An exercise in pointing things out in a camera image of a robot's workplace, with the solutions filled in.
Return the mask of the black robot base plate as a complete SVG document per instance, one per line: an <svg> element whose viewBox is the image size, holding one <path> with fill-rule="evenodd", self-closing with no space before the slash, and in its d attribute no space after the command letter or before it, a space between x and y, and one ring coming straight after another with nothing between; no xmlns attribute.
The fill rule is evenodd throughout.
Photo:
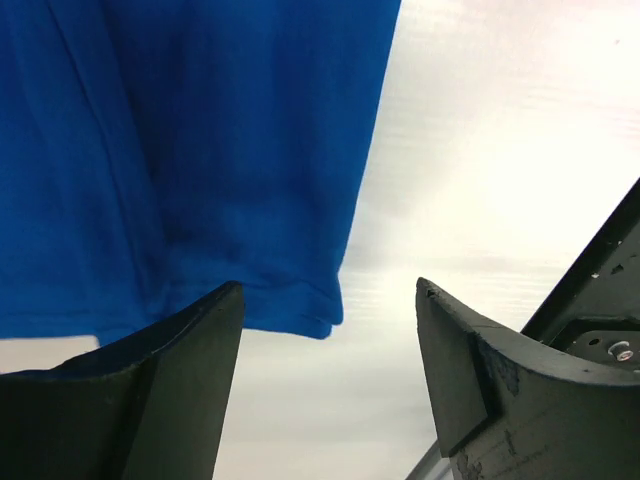
<svg viewBox="0 0 640 480"><path fill-rule="evenodd" d="M639 185L634 184L522 334L595 363L639 371Z"/></svg>

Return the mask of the blue t shirt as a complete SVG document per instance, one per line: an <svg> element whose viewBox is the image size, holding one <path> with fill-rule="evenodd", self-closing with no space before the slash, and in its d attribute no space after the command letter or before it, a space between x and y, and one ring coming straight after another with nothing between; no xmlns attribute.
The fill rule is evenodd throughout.
<svg viewBox="0 0 640 480"><path fill-rule="evenodd" d="M1 334L108 344L227 281L323 339L396 1L5 1Z"/></svg>

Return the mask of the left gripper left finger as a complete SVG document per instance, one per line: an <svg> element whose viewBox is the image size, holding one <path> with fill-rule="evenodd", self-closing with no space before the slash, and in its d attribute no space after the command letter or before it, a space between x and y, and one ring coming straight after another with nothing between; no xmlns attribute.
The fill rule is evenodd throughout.
<svg viewBox="0 0 640 480"><path fill-rule="evenodd" d="M1 378L5 479L209 479L244 320L228 282L48 370Z"/></svg>

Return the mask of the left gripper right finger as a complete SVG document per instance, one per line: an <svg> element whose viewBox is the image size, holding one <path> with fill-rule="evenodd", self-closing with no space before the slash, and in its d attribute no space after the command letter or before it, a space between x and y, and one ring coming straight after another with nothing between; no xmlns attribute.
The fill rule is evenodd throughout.
<svg viewBox="0 0 640 480"><path fill-rule="evenodd" d="M638 478L638 374L547 347L424 278L416 314L454 478Z"/></svg>

